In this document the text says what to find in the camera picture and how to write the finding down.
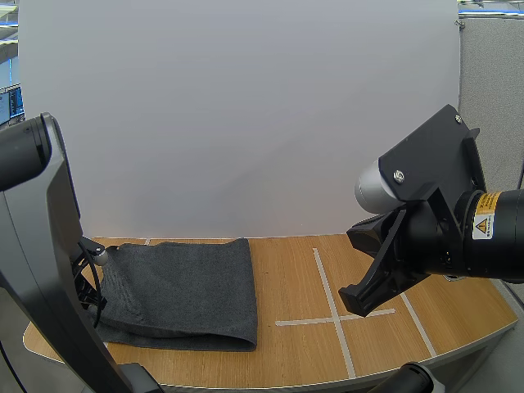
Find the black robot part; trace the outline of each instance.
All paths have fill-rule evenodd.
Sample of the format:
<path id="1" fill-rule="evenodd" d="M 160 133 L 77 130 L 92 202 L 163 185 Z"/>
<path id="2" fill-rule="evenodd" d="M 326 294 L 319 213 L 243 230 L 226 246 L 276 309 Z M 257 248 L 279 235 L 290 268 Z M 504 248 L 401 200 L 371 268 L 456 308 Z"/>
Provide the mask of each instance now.
<path id="1" fill-rule="evenodd" d="M 478 134 L 445 106 L 380 157 L 382 178 L 404 204 L 348 230 L 353 247 L 374 258 L 359 283 L 339 291 L 348 311 L 365 316 L 429 274 L 524 278 L 524 196 L 486 194 Z"/>
<path id="2" fill-rule="evenodd" d="M 0 192 L 37 177 L 50 158 L 51 145 L 40 118 L 0 131 Z"/>

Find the yellow warning sticker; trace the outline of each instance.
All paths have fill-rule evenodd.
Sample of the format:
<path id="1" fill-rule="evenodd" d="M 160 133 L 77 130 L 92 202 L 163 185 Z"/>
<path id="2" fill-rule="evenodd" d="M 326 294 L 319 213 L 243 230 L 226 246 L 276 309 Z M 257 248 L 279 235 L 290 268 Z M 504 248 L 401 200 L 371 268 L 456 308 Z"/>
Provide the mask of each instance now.
<path id="1" fill-rule="evenodd" d="M 493 237 L 495 207 L 501 193 L 483 194 L 478 200 L 475 217 L 473 217 L 473 240 L 489 240 Z"/>
<path id="2" fill-rule="evenodd" d="M 502 192 L 492 192 L 491 194 L 482 194 L 477 203 L 475 215 L 494 215 L 497 201 Z"/>

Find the folded towel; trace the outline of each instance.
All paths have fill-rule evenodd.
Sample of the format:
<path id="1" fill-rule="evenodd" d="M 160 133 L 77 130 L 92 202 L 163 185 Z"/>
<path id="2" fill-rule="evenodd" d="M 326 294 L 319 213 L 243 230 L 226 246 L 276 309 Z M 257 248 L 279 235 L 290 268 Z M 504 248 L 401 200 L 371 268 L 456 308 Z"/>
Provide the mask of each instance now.
<path id="1" fill-rule="evenodd" d="M 176 350 L 256 348 L 249 242 L 106 248 L 103 341 Z M 96 307 L 89 309 L 92 318 Z"/>

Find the wooden table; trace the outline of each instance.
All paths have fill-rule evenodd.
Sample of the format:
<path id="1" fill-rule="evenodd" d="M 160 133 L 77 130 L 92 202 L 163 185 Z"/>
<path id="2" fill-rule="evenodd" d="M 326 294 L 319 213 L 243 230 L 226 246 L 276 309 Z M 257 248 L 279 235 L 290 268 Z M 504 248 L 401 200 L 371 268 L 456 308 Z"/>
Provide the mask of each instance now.
<path id="1" fill-rule="evenodd" d="M 228 242 L 94 240 L 104 246 Z M 176 391 L 194 391 L 192 386 L 343 391 L 372 386 L 409 361 L 424 361 L 437 373 L 449 362 L 477 354 L 459 375 L 450 377 L 448 371 L 443 377 L 458 386 L 517 321 L 489 280 L 448 282 L 442 276 L 430 276 L 360 318 L 346 311 L 337 290 L 357 283 L 372 260 L 353 249 L 346 235 L 250 239 L 250 247 L 259 317 L 256 350 L 198 352 L 109 343 L 116 362 L 138 362 L 159 383 L 185 386 Z M 60 361 L 32 324 L 24 344 Z M 459 372 L 458 366 L 452 369 Z"/>

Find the white wall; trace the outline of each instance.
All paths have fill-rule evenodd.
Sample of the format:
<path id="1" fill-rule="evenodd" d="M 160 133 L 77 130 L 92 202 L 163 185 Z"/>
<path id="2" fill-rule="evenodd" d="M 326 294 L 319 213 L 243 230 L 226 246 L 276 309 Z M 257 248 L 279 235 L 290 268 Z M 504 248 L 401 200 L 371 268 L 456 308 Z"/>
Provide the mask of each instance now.
<path id="1" fill-rule="evenodd" d="M 88 235 L 342 233 L 362 168 L 456 106 L 455 0 L 25 0 Z"/>

